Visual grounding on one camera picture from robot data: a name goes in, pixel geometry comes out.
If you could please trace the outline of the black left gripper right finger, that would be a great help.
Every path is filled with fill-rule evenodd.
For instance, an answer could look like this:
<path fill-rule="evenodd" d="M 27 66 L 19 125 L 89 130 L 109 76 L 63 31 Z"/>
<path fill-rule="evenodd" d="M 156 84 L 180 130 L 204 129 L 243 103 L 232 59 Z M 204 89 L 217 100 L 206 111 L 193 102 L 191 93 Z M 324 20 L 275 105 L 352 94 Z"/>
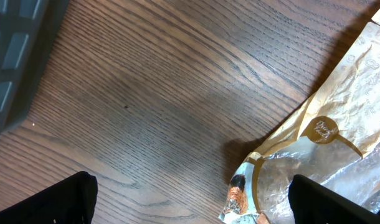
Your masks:
<path fill-rule="evenodd" d="M 380 224 L 380 211 L 370 212 L 300 174 L 288 199 L 296 224 Z"/>

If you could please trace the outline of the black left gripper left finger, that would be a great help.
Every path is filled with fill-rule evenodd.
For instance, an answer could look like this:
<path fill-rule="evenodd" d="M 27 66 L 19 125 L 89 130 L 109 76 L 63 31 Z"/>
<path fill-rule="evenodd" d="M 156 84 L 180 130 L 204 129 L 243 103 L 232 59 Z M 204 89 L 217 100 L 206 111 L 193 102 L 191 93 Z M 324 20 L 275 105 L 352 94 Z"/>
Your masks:
<path fill-rule="evenodd" d="M 91 223 L 97 178 L 81 171 L 0 211 L 0 223 Z"/>

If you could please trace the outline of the clear plastic snack bag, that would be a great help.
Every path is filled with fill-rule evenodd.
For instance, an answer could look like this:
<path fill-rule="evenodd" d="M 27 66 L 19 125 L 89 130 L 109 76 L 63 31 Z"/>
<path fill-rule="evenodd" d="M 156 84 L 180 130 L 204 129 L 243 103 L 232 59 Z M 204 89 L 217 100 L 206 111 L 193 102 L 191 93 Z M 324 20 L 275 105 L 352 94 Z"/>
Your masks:
<path fill-rule="evenodd" d="M 380 9 L 322 86 L 247 155 L 220 220 L 295 223 L 288 190 L 297 174 L 380 211 Z"/>

